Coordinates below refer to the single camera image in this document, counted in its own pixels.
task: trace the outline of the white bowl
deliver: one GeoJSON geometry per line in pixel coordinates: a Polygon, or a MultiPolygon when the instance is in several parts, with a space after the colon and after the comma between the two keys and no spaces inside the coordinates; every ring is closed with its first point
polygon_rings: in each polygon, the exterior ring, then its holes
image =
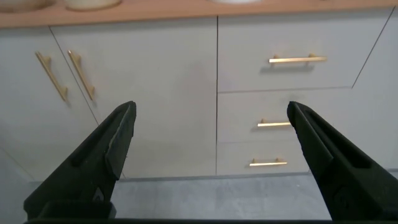
{"type": "Polygon", "coordinates": [[[65,0],[67,9],[90,11],[116,6],[121,0],[65,0]]]}

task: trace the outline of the gold handle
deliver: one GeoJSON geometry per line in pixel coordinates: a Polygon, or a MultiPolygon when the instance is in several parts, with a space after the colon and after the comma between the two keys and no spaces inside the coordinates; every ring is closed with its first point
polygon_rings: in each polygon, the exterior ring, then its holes
{"type": "Polygon", "coordinates": [[[274,58],[269,59],[270,64],[276,63],[291,63],[291,62],[325,62],[327,61],[327,57],[318,57],[315,54],[310,54],[305,58],[279,58],[278,55],[274,55],[274,58]]]}
{"type": "Polygon", "coordinates": [[[81,79],[81,82],[83,82],[83,85],[85,86],[85,89],[88,93],[88,96],[90,97],[91,100],[94,100],[94,87],[88,84],[85,74],[83,73],[83,70],[81,69],[81,56],[74,54],[72,51],[68,51],[70,60],[73,63],[73,66],[75,66],[75,69],[77,71],[77,74],[79,74],[79,77],[81,79]]]}
{"type": "Polygon", "coordinates": [[[261,119],[261,123],[257,124],[257,127],[275,127],[275,126],[289,126],[290,122],[278,122],[278,123],[267,123],[265,119],[261,119]]]}
{"type": "Polygon", "coordinates": [[[280,166],[280,165],[287,165],[287,162],[276,158],[274,162],[256,162],[255,159],[251,161],[249,166],[280,166]]]}
{"type": "Polygon", "coordinates": [[[51,58],[50,57],[43,57],[43,55],[40,52],[36,52],[35,54],[36,54],[37,59],[42,64],[45,72],[50,77],[51,82],[54,84],[55,88],[57,89],[57,91],[61,95],[62,100],[63,101],[67,101],[68,100],[68,96],[67,96],[68,88],[60,86],[60,84],[58,83],[58,81],[55,78],[54,74],[52,73],[51,68],[50,68],[51,58]]]}

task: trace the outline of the white cabinet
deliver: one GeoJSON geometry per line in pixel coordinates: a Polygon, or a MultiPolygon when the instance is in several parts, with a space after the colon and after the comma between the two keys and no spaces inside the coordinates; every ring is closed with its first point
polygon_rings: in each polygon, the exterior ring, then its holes
{"type": "Polygon", "coordinates": [[[358,121],[361,131],[348,133],[376,162],[393,169],[398,168],[397,40],[398,10],[395,9],[353,88],[355,117],[362,118],[358,121]]]}
{"type": "Polygon", "coordinates": [[[52,27],[95,87],[87,101],[98,120],[117,105],[137,103],[124,164],[129,177],[215,175],[216,18],[52,27]]]}
{"type": "Polygon", "coordinates": [[[352,87],[391,11],[220,17],[218,91],[352,87]],[[327,61],[268,62],[310,54],[327,61]]]}
{"type": "Polygon", "coordinates": [[[49,28],[0,30],[0,142],[34,180],[44,180],[97,127],[49,28]],[[67,101],[35,52],[67,87],[67,101]]]}

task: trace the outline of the cabinet handle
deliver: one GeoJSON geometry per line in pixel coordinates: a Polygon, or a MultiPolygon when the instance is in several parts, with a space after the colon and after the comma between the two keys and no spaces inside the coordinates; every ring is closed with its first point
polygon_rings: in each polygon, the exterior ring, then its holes
{"type": "Polygon", "coordinates": [[[274,127],[274,126],[289,126],[290,122],[278,122],[278,123],[267,123],[265,119],[261,119],[261,122],[257,124],[257,127],[274,127]]]}
{"type": "Polygon", "coordinates": [[[280,165],[287,165],[287,162],[279,158],[276,158],[274,162],[256,162],[256,160],[253,159],[249,164],[249,166],[280,166],[280,165]]]}
{"type": "Polygon", "coordinates": [[[67,96],[68,88],[60,86],[60,84],[58,83],[57,79],[55,78],[55,75],[52,73],[51,68],[50,68],[51,58],[50,57],[43,57],[43,55],[40,52],[36,52],[35,54],[36,54],[37,59],[42,64],[45,72],[50,77],[51,82],[54,84],[55,88],[59,92],[62,100],[63,101],[67,101],[68,100],[68,96],[67,96]]]}
{"type": "Polygon", "coordinates": [[[269,59],[270,64],[276,63],[292,63],[292,62],[325,62],[327,57],[318,57],[315,54],[310,54],[305,58],[279,58],[278,55],[274,55],[274,58],[269,59]]]}
{"type": "Polygon", "coordinates": [[[73,66],[75,66],[77,74],[79,74],[81,82],[83,82],[83,85],[85,86],[88,96],[90,97],[91,100],[94,100],[94,87],[91,86],[90,84],[88,84],[85,74],[83,73],[83,70],[81,69],[81,56],[73,53],[71,50],[68,51],[68,54],[69,54],[70,60],[73,63],[73,66]]]}

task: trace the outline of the cabinet door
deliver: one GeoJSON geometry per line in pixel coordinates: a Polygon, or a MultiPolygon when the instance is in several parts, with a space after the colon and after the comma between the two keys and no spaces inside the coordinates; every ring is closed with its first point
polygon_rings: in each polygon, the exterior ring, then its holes
{"type": "Polygon", "coordinates": [[[0,142],[34,180],[44,180],[97,126],[49,28],[0,30],[0,142]],[[63,101],[35,56],[51,57],[63,101]]]}
{"type": "Polygon", "coordinates": [[[51,29],[71,67],[81,56],[98,122],[137,103],[127,178],[215,175],[216,18],[51,29]]]}
{"type": "Polygon", "coordinates": [[[353,140],[382,166],[398,168],[398,10],[395,9],[353,90],[360,133],[353,140]]]}

